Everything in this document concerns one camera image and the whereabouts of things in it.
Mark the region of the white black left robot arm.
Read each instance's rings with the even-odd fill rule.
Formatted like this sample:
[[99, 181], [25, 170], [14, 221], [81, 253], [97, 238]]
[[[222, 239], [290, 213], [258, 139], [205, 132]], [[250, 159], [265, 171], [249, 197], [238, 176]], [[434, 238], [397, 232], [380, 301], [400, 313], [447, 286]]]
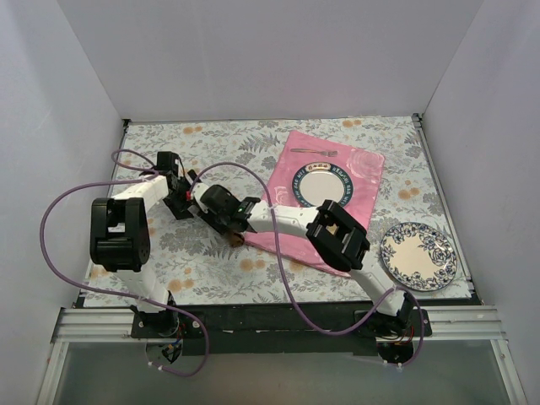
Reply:
[[91, 207], [89, 253], [92, 262], [113, 273], [137, 300], [135, 308], [153, 314], [150, 326], [161, 337], [173, 336], [180, 318], [171, 292], [146, 266], [151, 253], [148, 211], [163, 203], [177, 220], [190, 219], [191, 184], [178, 154], [157, 153], [157, 162], [123, 192], [97, 198]]

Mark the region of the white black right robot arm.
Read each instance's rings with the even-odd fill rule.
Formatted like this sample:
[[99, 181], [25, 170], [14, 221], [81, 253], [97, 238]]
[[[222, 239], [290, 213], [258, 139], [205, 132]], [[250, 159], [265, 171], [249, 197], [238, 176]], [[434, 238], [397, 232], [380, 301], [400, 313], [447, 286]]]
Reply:
[[247, 197], [241, 201], [223, 186], [201, 182], [194, 183], [190, 193], [190, 200], [200, 209], [203, 220], [222, 235], [272, 232], [277, 256], [282, 253], [281, 234], [308, 240], [329, 267], [349, 273], [373, 302], [373, 307], [351, 327], [329, 331], [307, 317], [285, 284], [291, 304], [311, 329], [327, 336], [342, 336], [370, 321], [381, 335], [397, 336], [412, 326], [414, 297], [396, 286], [385, 272], [362, 268], [365, 253], [370, 250], [367, 231], [337, 202], [325, 200], [317, 208], [271, 206], [268, 199]]

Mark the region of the brown cloth napkin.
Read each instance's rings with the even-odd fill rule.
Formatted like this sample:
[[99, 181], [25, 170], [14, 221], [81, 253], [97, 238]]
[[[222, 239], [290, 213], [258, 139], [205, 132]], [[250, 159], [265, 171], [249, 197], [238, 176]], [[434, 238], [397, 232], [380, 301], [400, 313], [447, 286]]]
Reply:
[[245, 236], [241, 232], [228, 230], [224, 234], [224, 237], [232, 248], [240, 247], [245, 244]]

